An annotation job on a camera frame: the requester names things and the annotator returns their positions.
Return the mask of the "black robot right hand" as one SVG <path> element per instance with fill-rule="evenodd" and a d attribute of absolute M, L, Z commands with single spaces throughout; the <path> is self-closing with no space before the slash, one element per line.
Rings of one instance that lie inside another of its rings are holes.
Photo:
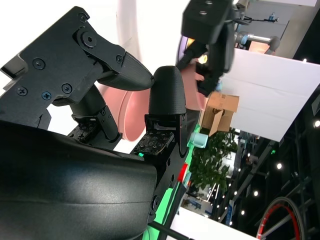
<path fill-rule="evenodd" d="M 73 7 L 1 71 L 0 237 L 136 240 L 155 221 L 189 152 L 183 80 L 175 66 L 151 74 L 101 37 Z M 131 151 L 95 82 L 149 90 L 146 133 Z"/>

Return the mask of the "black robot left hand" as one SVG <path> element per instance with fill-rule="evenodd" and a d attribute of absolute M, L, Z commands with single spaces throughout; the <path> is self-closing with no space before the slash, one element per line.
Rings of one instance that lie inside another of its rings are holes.
<path fill-rule="evenodd" d="M 181 35 L 193 39 L 176 63 L 185 69 L 193 59 L 207 54 L 207 62 L 197 63 L 195 72 L 204 77 L 197 82 L 204 96 L 215 91 L 219 78 L 228 73 L 235 51 L 235 11 L 231 0 L 191 0 L 182 16 Z"/>

